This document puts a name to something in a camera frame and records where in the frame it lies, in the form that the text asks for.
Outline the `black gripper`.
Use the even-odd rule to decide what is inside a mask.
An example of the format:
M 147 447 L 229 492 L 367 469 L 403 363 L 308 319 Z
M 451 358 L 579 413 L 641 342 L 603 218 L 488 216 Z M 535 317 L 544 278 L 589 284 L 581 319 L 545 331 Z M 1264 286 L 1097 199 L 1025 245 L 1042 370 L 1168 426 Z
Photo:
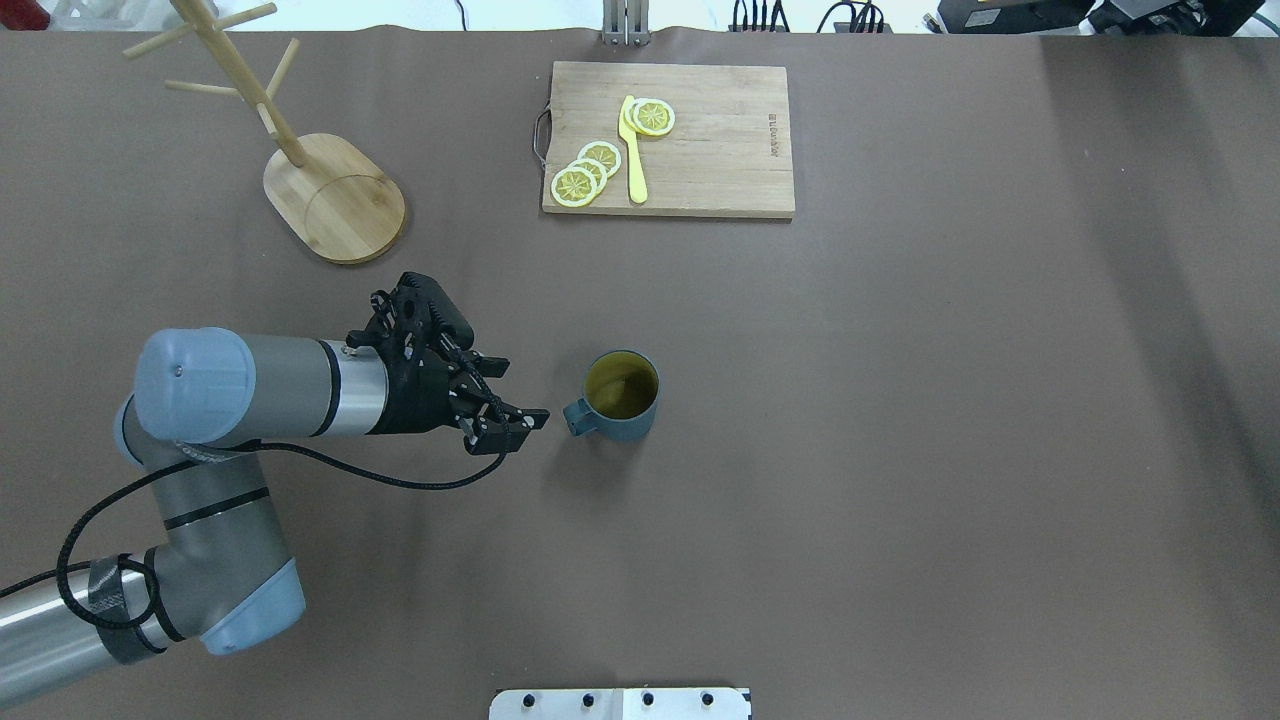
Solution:
M 375 436 L 457 425 L 472 456 L 515 454 L 550 419 L 547 409 L 518 407 L 479 387 L 480 380 L 502 378 L 508 372 L 507 357 L 462 348 L 453 340 L 440 341 L 440 354 L 406 348 L 402 340 L 385 340 L 378 355 L 387 370 L 387 398 L 372 428 Z M 454 407 L 452 386 L 457 386 Z

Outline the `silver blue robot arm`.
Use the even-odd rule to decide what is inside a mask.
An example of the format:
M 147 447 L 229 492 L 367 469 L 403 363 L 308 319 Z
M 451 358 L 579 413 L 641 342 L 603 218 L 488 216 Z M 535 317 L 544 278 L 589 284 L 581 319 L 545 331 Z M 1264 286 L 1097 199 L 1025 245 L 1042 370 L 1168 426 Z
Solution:
M 474 456 L 503 459 L 547 410 L 500 401 L 508 361 L 440 329 L 355 331 L 343 341 L 206 327 L 154 334 L 114 421 L 143 475 L 82 515 L 52 570 L 3 592 L 3 707 L 197 639 L 212 655 L 293 626 L 305 591 L 260 459 L 298 454 L 404 489 L 402 480 L 303 447 L 303 438 L 457 428 Z

